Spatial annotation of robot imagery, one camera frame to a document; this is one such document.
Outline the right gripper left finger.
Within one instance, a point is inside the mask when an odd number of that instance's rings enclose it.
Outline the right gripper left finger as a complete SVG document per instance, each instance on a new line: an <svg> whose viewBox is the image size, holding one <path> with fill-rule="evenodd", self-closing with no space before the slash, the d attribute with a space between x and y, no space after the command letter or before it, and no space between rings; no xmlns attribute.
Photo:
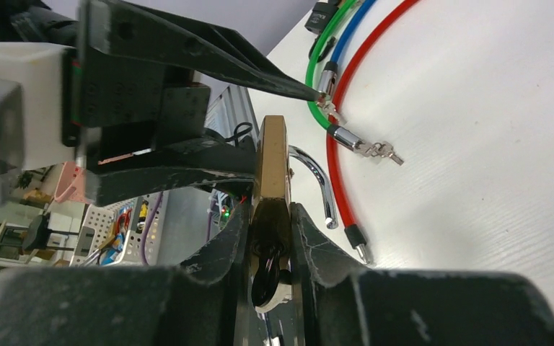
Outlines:
<svg viewBox="0 0 554 346"><path fill-rule="evenodd" d="M233 210L224 229L180 264L179 328L184 345L247 342L250 204Z"/></svg>

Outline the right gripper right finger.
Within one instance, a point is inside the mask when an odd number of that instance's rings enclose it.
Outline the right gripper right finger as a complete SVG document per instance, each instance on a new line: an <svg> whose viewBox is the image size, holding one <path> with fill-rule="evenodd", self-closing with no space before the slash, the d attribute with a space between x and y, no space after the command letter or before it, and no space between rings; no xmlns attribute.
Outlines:
<svg viewBox="0 0 554 346"><path fill-rule="evenodd" d="M351 274L361 264L316 227L300 203L291 204L291 268L298 345L363 345Z"/></svg>

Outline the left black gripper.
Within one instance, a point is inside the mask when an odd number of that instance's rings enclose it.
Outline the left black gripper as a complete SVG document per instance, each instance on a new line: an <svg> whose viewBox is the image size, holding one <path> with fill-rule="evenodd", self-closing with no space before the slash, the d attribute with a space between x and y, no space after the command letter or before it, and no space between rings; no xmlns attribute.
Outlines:
<svg viewBox="0 0 554 346"><path fill-rule="evenodd" d="M88 167L85 198L97 206L181 187L234 191L253 181L252 145L177 143L203 133L211 90L194 70L283 97L319 98L237 31L125 1L82 1L76 48L71 116L81 127L79 162ZM146 149L160 150L100 164Z"/></svg>

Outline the brass padlock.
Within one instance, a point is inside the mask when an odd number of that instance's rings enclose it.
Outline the brass padlock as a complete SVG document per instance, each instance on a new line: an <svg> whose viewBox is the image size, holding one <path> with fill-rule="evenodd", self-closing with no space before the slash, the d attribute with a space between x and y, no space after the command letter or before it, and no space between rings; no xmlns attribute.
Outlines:
<svg viewBox="0 0 554 346"><path fill-rule="evenodd" d="M302 163L315 176L322 193L325 226L338 227L332 185L321 166L305 151L288 144L285 118L268 115L258 136L257 164L250 216L251 251L258 259L285 265L290 258L291 170L289 159Z"/></svg>

